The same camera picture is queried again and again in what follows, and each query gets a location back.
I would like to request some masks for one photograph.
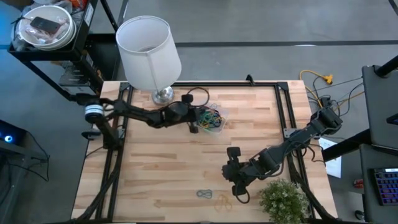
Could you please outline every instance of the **potted plant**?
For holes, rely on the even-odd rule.
[[[299,224],[307,214],[307,196],[294,183],[275,180],[260,191],[260,205],[276,224]]]

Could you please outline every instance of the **paper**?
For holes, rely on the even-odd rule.
[[[327,149],[330,146],[334,146],[335,144],[337,143],[329,141],[324,138],[319,139],[319,145],[323,149]],[[326,173],[328,175],[332,175],[333,177],[341,178],[341,156],[326,162]]]

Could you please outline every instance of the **concrete floor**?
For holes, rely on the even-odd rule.
[[[110,5],[115,17],[120,5],[121,0]],[[144,14],[168,21],[176,42],[398,38],[398,18],[388,0],[130,0],[126,19]],[[0,2],[0,45],[8,44],[9,23],[17,16],[17,10]],[[100,4],[91,28],[92,32],[112,32]],[[296,80],[301,70],[310,69],[334,74],[334,83],[360,77],[363,65],[384,63],[397,51],[398,45],[178,50],[183,64],[180,80],[242,80],[249,73],[256,80]],[[62,74],[55,65],[37,65],[54,80]],[[0,98],[0,119],[28,129],[51,155],[51,181],[26,177],[13,223],[68,220],[87,145],[80,133],[90,127],[84,121],[83,108],[64,100],[5,50],[0,50],[0,67],[0,89],[6,93]],[[119,79],[124,79],[122,72]],[[308,74],[305,83],[311,85],[313,79]],[[327,88],[319,94],[338,100],[359,83],[357,80]],[[325,86],[318,81],[318,88]],[[351,101],[350,112],[343,120],[343,127],[335,136],[348,138],[368,127],[363,95]],[[353,212],[362,208],[361,196],[353,193],[351,186],[353,179],[360,177],[357,152],[343,157],[342,179],[330,177],[338,214],[344,220],[354,220]]]

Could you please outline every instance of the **lamp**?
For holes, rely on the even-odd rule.
[[[116,42],[128,82],[139,90],[152,90],[154,103],[170,103],[170,85],[181,74],[181,61],[169,24],[154,16],[132,18],[118,29]]]

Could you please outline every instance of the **wooden table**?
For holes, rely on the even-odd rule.
[[[309,122],[311,111],[303,81],[288,81],[298,128]],[[116,99],[120,82],[105,82],[101,97]],[[190,88],[176,87],[175,99]],[[239,146],[241,160],[261,149],[282,142],[275,91],[269,87],[208,87],[210,103],[229,111],[223,132],[212,136],[191,134],[186,124],[154,129],[129,120],[119,180],[114,222],[268,222],[261,212],[258,191],[269,181],[255,180],[248,190],[251,201],[243,205],[231,194],[232,183],[221,175],[228,157],[226,148]],[[200,103],[204,92],[193,92]],[[132,104],[156,108],[150,92],[134,90]],[[87,153],[102,146],[102,139],[89,143]],[[322,159],[319,149],[316,158]],[[310,188],[326,210],[336,217],[326,170],[321,162],[305,156]],[[100,150],[85,161],[72,217],[78,217],[98,193],[106,151]],[[286,168],[280,178],[289,179]],[[211,189],[212,199],[197,197],[198,190]]]

